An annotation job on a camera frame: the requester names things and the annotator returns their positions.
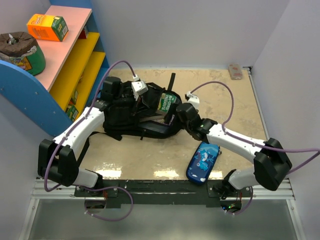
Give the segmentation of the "black student backpack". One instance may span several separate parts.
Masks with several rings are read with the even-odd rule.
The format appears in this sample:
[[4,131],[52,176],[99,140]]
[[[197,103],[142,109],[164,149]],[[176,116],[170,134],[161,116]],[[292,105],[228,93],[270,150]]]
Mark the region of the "black student backpack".
[[158,114],[157,108],[162,93],[168,93],[177,97],[176,102],[171,104],[181,104],[181,97],[172,90],[175,73],[171,74],[167,88],[161,87],[153,82],[146,85],[148,91],[139,96],[139,105],[122,105],[121,92],[125,87],[132,87],[131,81],[123,82],[115,76],[108,76],[103,81],[99,98],[106,100],[105,121],[102,124],[103,134],[120,141],[123,135],[137,136],[140,139],[166,139],[176,135],[181,129],[178,118],[175,117],[172,125],[164,125],[165,115]]

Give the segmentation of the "purple colourful book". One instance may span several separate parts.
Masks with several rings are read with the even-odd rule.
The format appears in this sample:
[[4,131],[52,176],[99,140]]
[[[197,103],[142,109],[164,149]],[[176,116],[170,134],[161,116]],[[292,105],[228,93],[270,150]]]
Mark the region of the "purple colourful book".
[[163,124],[166,126],[171,126],[175,120],[176,115],[168,113],[167,115],[164,116],[164,122]]

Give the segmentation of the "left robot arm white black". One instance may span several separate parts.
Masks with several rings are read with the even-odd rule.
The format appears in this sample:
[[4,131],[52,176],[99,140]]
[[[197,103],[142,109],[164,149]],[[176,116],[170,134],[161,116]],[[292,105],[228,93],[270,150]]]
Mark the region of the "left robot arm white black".
[[105,121],[106,100],[98,98],[98,89],[89,107],[63,133],[39,145],[38,174],[43,177],[44,190],[51,192],[60,186],[81,186],[92,196],[99,196],[104,184],[99,174],[80,168],[80,152],[88,137]]

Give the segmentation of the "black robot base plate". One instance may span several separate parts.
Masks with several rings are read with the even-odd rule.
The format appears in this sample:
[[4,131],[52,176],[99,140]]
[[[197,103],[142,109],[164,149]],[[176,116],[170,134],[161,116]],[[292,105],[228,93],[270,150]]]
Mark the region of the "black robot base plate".
[[239,210],[241,201],[253,195],[251,187],[241,190],[217,190],[221,180],[197,185],[188,180],[103,180],[105,190],[89,191],[77,187],[74,196],[88,201],[106,201],[107,209],[122,205],[191,205]]

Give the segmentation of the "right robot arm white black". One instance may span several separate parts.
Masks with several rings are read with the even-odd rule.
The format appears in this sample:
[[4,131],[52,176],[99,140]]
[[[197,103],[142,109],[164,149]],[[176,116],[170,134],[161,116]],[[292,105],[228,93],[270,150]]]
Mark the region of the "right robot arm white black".
[[183,128],[197,141],[219,145],[252,163],[252,167],[232,170],[214,186],[224,196],[235,196],[241,189],[260,185],[276,191],[292,168],[292,163],[280,142],[247,137],[224,128],[209,118],[200,117],[191,103],[176,107],[176,114]]

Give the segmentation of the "green treehouse book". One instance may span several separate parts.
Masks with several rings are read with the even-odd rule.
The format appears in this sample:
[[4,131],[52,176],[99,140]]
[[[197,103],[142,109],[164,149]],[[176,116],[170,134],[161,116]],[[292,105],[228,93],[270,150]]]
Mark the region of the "green treehouse book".
[[172,104],[177,100],[177,97],[171,93],[162,93],[159,99],[156,112],[160,115],[166,115]]

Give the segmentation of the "blue shark pencil case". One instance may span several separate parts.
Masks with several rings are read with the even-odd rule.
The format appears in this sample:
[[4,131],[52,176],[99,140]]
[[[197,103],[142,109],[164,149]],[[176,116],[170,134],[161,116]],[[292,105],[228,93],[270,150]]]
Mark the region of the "blue shark pencil case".
[[187,179],[194,184],[203,185],[209,179],[220,154],[219,145],[201,142],[186,169]]

